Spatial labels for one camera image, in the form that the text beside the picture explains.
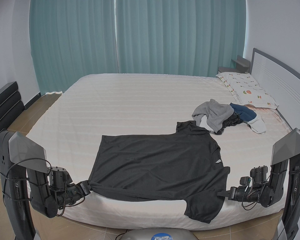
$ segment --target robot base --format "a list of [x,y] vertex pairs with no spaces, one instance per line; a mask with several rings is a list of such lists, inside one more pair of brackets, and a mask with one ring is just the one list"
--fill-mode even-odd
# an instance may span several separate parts
[[120,240],[198,240],[194,234],[185,229],[159,228],[132,230],[125,233]]

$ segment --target mattress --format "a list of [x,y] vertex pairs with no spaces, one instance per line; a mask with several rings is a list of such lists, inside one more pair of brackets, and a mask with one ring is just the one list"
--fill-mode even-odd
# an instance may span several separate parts
[[[161,74],[87,75],[45,112],[27,137],[45,148],[52,166],[66,168],[73,182],[78,183],[88,179],[102,135],[172,134],[177,122],[192,120],[194,109],[211,98],[223,104],[236,103],[217,78]],[[270,166],[272,145],[290,131],[275,110],[255,110],[265,121],[265,134],[254,133],[245,123],[227,127],[220,136],[212,134],[221,147],[224,166],[231,168],[228,190],[239,185],[240,177],[249,176],[253,167]],[[111,228],[214,229],[278,212],[284,208],[287,183],[286,176],[282,199],[268,208],[257,204],[251,211],[245,211],[241,203],[225,200],[210,224],[184,215],[184,200],[126,202],[94,192],[84,203],[66,208],[64,216]]]

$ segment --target floor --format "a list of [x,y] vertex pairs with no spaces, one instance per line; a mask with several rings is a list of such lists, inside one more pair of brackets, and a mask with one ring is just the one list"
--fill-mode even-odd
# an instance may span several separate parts
[[[59,94],[42,96],[30,108],[22,112],[8,129],[10,131],[19,131],[26,135],[59,97]],[[34,210],[31,210],[31,214],[42,240],[115,240],[118,234],[126,231],[126,229],[112,229],[80,223],[65,217],[47,218]],[[279,213],[228,227],[193,231],[193,234],[201,240],[271,240],[281,214],[282,210]],[[14,239],[14,232],[2,201],[0,201],[0,239]]]

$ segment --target black t-shirt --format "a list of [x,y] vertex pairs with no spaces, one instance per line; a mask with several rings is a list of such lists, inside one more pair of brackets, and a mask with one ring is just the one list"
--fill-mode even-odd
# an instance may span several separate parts
[[220,147],[196,121],[168,135],[102,136],[89,177],[94,192],[123,201],[181,200],[185,215],[210,223],[219,213],[229,167]]

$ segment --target blue clothing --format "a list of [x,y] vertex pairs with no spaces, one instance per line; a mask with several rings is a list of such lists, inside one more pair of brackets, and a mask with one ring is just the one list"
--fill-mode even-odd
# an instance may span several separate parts
[[244,122],[249,122],[256,118],[256,113],[253,110],[247,108],[246,106],[241,106],[233,103],[231,103],[230,106],[236,113],[240,115],[240,119]]

